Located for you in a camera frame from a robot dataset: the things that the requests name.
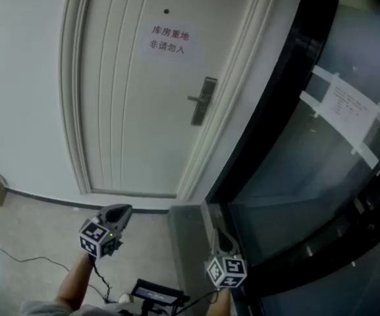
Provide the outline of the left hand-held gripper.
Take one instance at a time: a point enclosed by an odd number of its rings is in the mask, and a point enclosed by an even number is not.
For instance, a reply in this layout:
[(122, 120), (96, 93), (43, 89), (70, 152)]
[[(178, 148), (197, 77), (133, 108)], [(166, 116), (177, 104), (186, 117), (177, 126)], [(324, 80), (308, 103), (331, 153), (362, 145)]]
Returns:
[(128, 204), (102, 207), (80, 228), (80, 247), (96, 259), (112, 256), (122, 245), (122, 232), (131, 215), (132, 206)]

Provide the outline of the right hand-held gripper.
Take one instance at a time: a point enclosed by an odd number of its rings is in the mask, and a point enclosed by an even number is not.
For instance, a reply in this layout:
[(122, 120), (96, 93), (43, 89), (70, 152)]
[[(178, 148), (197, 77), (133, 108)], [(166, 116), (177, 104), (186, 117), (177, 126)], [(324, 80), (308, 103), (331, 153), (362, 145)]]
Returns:
[(222, 228), (214, 228), (205, 272), (216, 289), (238, 288), (247, 277), (238, 242)]

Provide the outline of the person's left forearm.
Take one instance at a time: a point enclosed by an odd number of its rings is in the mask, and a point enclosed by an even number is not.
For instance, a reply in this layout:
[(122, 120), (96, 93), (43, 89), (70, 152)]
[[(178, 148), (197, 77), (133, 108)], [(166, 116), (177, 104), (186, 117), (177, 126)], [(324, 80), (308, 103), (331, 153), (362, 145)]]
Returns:
[(88, 289), (93, 268), (90, 255), (86, 252), (81, 254), (77, 263), (62, 281), (55, 297), (55, 302), (63, 305), (69, 311), (80, 309)]

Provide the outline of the person's right forearm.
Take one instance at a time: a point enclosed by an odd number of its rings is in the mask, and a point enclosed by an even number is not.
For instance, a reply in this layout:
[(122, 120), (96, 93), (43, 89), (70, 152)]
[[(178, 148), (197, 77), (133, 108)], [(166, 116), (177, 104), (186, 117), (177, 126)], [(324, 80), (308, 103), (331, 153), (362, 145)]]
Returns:
[(207, 310), (206, 316), (231, 316), (231, 290), (218, 291)]

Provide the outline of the white panelled door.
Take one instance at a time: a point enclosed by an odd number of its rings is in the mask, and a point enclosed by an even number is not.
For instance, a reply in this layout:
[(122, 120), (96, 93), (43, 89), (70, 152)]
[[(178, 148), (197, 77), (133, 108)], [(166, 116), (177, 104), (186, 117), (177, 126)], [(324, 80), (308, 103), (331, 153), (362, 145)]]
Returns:
[[(252, 0), (89, 0), (82, 42), (80, 119), (90, 188), (175, 198), (199, 143)], [(198, 29), (194, 61), (137, 54), (149, 20)], [(206, 77), (217, 85), (201, 126), (191, 125)]]

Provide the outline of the dark door lock plate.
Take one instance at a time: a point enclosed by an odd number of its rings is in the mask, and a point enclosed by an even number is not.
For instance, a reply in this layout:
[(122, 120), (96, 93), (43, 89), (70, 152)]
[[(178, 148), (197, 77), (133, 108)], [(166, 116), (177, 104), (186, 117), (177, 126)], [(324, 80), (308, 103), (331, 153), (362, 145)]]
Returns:
[(209, 104), (211, 102), (211, 99), (213, 97), (213, 92), (215, 91), (217, 85), (217, 79), (206, 77), (204, 80), (204, 84), (202, 86), (202, 90), (200, 92), (200, 95), (198, 97), (202, 97), (206, 99), (206, 102), (204, 104), (196, 103), (196, 108), (194, 110), (194, 114), (191, 120), (191, 125), (193, 126), (201, 126), (204, 117), (207, 113)]

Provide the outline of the grey stone plinth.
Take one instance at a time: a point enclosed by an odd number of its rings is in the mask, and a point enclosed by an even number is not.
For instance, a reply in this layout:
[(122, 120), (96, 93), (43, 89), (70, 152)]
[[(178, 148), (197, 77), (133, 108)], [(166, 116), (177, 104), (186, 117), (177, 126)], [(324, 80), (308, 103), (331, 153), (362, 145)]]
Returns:
[(178, 316), (205, 316), (214, 286), (205, 272), (210, 247), (202, 211), (195, 205), (172, 206), (167, 219), (178, 285), (191, 302), (200, 299)]

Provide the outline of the black chest-mounted device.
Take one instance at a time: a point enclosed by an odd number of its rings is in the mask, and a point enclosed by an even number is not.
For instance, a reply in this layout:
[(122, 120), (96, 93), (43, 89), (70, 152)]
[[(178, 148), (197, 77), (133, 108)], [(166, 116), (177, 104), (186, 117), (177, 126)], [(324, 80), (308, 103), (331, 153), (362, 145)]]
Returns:
[(177, 290), (138, 279), (130, 293), (131, 300), (142, 300), (138, 316), (177, 316), (178, 309), (190, 301), (182, 290)]

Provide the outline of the person's grey shirt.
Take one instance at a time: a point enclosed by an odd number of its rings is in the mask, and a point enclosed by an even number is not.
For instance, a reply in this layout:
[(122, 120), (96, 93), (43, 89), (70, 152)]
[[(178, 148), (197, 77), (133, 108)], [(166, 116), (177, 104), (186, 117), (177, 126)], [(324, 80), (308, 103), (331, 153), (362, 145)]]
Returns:
[(83, 305), (76, 311), (55, 302), (26, 302), (20, 316), (141, 316), (142, 309), (134, 303), (111, 303), (102, 307)]

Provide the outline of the black framed glass partition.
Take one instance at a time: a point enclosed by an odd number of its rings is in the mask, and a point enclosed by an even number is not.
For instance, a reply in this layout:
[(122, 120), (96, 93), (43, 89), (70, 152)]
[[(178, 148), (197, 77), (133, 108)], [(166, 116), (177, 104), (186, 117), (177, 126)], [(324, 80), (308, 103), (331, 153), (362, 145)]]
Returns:
[(300, 100), (320, 66), (380, 104), (380, 0), (277, 0), (244, 86), (252, 112), (208, 199), (248, 264), (237, 316), (380, 316), (380, 122), (371, 169)]

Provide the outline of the taped white paper notice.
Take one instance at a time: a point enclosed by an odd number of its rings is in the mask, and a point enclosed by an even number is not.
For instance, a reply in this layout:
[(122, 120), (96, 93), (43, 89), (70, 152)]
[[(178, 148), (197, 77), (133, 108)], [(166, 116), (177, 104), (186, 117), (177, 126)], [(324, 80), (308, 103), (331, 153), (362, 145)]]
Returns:
[(325, 96), (318, 101), (303, 91), (300, 100), (314, 111), (314, 117), (325, 119), (351, 146), (352, 154), (359, 154), (374, 169), (379, 160), (364, 143), (375, 121), (380, 122), (380, 104), (327, 70), (315, 65), (312, 73), (329, 83)]

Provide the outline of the white paper sign red print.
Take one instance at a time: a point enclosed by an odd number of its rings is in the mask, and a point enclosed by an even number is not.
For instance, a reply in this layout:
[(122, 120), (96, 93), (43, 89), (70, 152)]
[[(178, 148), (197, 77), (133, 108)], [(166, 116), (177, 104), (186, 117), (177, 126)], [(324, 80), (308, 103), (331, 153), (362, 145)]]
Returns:
[(194, 61), (200, 54), (198, 29), (176, 20), (149, 20), (138, 31), (137, 54), (169, 61)]

